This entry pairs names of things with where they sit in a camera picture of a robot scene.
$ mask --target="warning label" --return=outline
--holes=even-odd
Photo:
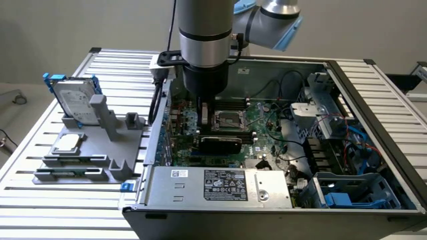
[[[203,197],[209,201],[247,201],[246,171],[205,170]]]

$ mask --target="cable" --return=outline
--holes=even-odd
[[[238,41],[238,57],[235,58],[234,62],[230,62],[229,65],[234,65],[237,62],[239,62],[241,57],[242,57],[242,52],[243,52],[243,42],[245,42],[245,34],[243,33],[238,33],[237,35],[237,41]]]
[[[3,129],[0,129],[0,132],[5,133],[5,136],[6,136],[6,138],[11,141],[11,143],[13,143],[17,147],[19,147],[19,145],[18,145],[17,142],[13,140],[13,138],[10,137],[10,135],[7,134],[7,132],[6,132]]]
[[[167,47],[166,50],[171,50],[171,40],[173,40],[173,32],[174,32],[174,22],[175,22],[175,11],[177,11],[177,0],[174,1],[174,8],[173,8],[173,20],[171,20],[171,25],[169,29],[169,39],[167,39]]]
[[[297,73],[297,74],[299,75],[299,77],[301,77],[301,88],[303,88],[303,86],[305,86],[305,76],[303,76],[302,72],[298,71],[298,70],[290,70],[290,71],[287,71],[287,72],[283,74],[282,79],[281,79],[281,83],[279,83],[279,93],[278,93],[279,98],[283,97],[283,96],[282,96],[282,95],[283,95],[283,92],[282,92],[283,80],[285,80],[286,76],[287,76],[290,73]]]
[[[157,120],[161,101],[162,101],[162,94],[163,94],[163,83],[157,84],[157,86],[155,86],[155,92],[154,92],[154,96],[151,99],[150,112],[149,112],[149,124],[150,125],[153,125]]]
[[[241,57],[242,57],[242,50],[239,50],[237,59],[234,60],[234,62],[229,63],[229,65],[231,66],[231,65],[234,65],[237,62],[239,62]]]
[[[287,109],[287,106],[283,107],[283,109],[282,109],[281,112],[279,112],[279,115],[282,114],[282,112],[283,112],[286,109]],[[298,141],[282,140],[282,139],[279,139],[279,138],[277,138],[277,137],[273,136],[271,132],[269,131],[267,123],[269,123],[270,119],[273,118],[273,115],[274,115],[274,114],[275,114],[275,112],[273,112],[273,113],[270,114],[270,116],[269,116],[269,118],[267,118],[267,120],[266,120],[266,132],[267,132],[269,136],[270,136],[274,140],[277,140],[277,141],[279,141],[279,142],[283,142],[283,143],[294,143],[294,144],[298,144],[298,145],[301,145],[302,147],[305,147],[303,144],[299,143]]]
[[[247,126],[250,126],[253,123],[255,123],[258,120],[261,120],[263,117],[257,118],[254,121],[251,121]]]
[[[295,161],[295,160],[303,159],[303,158],[307,158],[307,156],[299,156],[299,157],[297,157],[297,158],[294,158],[294,159],[283,159],[283,158],[279,156],[279,159],[283,160],[283,161],[286,161],[286,162],[291,162],[291,161]]]
[[[254,95],[250,96],[250,98],[251,98],[251,99],[255,98],[255,97],[266,90],[266,88],[269,87],[269,85],[270,85],[273,82],[275,82],[278,85],[281,85],[278,80],[271,79],[271,80],[267,82],[267,84],[262,87],[262,89],[261,89]]]
[[[241,128],[241,124],[239,124],[239,123],[233,124],[233,123],[226,122],[226,121],[223,121],[223,120],[221,120],[221,119],[218,119],[218,118],[217,118],[217,121],[219,121],[219,122],[223,123],[223,124],[229,124],[229,125],[233,126],[234,128]]]

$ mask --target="blue latch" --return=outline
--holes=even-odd
[[[62,81],[67,78],[67,76],[65,74],[54,74],[51,77],[50,77],[50,73],[46,72],[43,74],[43,81],[45,81],[45,84],[47,85],[47,88],[50,90],[50,92],[54,94],[54,87],[53,87],[53,84],[51,84],[51,81]]]
[[[385,209],[388,203],[385,199],[374,202],[353,202],[349,193],[343,192],[329,193],[325,200],[331,209]]]
[[[125,182],[121,185],[121,193],[133,193],[134,192],[134,183]]]

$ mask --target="metal workbench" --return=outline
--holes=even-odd
[[[154,95],[150,61],[155,52],[102,49],[90,52],[74,76],[97,74],[109,108],[118,115],[149,116]],[[409,161],[427,182],[427,120],[376,64],[335,59]],[[0,170],[0,239],[138,239],[119,208],[135,193],[119,184],[35,185],[42,165],[63,128],[57,100]],[[146,127],[134,173],[143,173],[151,129]],[[390,239],[402,239],[402,235]],[[426,236],[414,235],[414,239]]]

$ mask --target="black cable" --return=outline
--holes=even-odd
[[[269,85],[270,85],[273,82],[275,82],[275,83],[279,85],[279,81],[275,80],[275,79],[271,79],[271,80],[267,82],[267,84],[262,87],[262,89],[261,89],[254,95],[250,96],[250,98],[255,98],[255,97],[266,90],[266,88],[269,87]]]
[[[153,125],[157,120],[161,101],[162,101],[162,94],[163,94],[163,83],[158,84],[155,86],[155,92],[154,92],[154,96],[151,99],[150,112],[149,112],[149,124],[150,125]]]
[[[237,41],[238,41],[238,57],[235,58],[234,62],[230,62],[229,65],[234,65],[237,62],[239,62],[241,57],[242,57],[242,52],[243,52],[243,42],[245,42],[245,34],[243,33],[238,33],[237,35]]]
[[[229,63],[230,66],[234,65],[237,62],[239,62],[241,56],[242,56],[242,50],[239,50],[238,57],[237,57],[237,59],[234,60],[234,62]]]
[[[173,41],[173,33],[174,33],[174,23],[175,23],[175,12],[177,12],[177,0],[174,0],[174,7],[173,7],[173,19],[171,19],[171,25],[169,28],[169,38],[167,38],[167,46],[166,50],[171,50],[171,41]],[[153,125],[158,112],[161,107],[161,101],[162,101],[162,95],[163,95],[163,81],[169,78],[170,70],[163,68],[158,69],[154,74],[154,85],[155,85],[155,92],[151,99],[151,105],[150,105],[150,112],[149,112],[149,124]]]
[[[301,88],[305,86],[305,76],[303,76],[302,72],[298,71],[298,70],[290,70],[290,71],[287,71],[287,72],[283,74],[282,79],[281,79],[281,83],[279,83],[279,98],[282,98],[282,87],[283,87],[282,84],[283,84],[283,80],[285,80],[286,76],[287,76],[290,73],[297,73],[297,74],[299,75],[299,77],[301,77]]]
[[[279,115],[282,114],[282,112],[283,112],[286,109],[287,109],[287,106],[283,107],[283,109],[282,109],[281,112],[279,112]],[[267,131],[269,136],[270,136],[274,140],[277,140],[277,141],[279,141],[279,142],[283,142],[283,143],[294,143],[294,144],[298,144],[298,145],[301,145],[302,147],[305,147],[303,144],[299,143],[298,141],[282,140],[282,139],[279,139],[279,138],[277,138],[277,137],[273,136],[273,134],[271,134],[270,131],[269,131],[267,123],[269,123],[270,119],[273,118],[273,115],[274,115],[274,114],[275,114],[275,112],[273,112],[273,113],[270,114],[270,116],[269,116],[269,118],[267,118],[267,120],[266,120],[266,131]]]
[[[175,22],[175,11],[177,11],[177,0],[174,1],[174,8],[173,8],[173,20],[171,20],[171,26],[169,29],[169,39],[167,39],[167,47],[166,50],[171,50],[171,40],[173,40],[173,32],[174,32],[174,22]]]
[[[14,143],[14,145],[15,145],[17,147],[19,147],[19,145],[18,145],[17,142],[13,140],[13,138],[10,137],[10,135],[7,134],[7,132],[6,132],[3,129],[0,129],[0,132],[5,133],[5,136],[6,136],[6,138],[11,141],[11,143]]]
[[[291,161],[295,161],[295,160],[302,159],[302,158],[307,158],[307,157],[306,157],[306,156],[299,156],[299,157],[297,157],[297,158],[294,158],[294,159],[283,159],[283,158],[279,156],[279,159],[281,159],[282,161],[286,161],[286,162],[291,162]]]

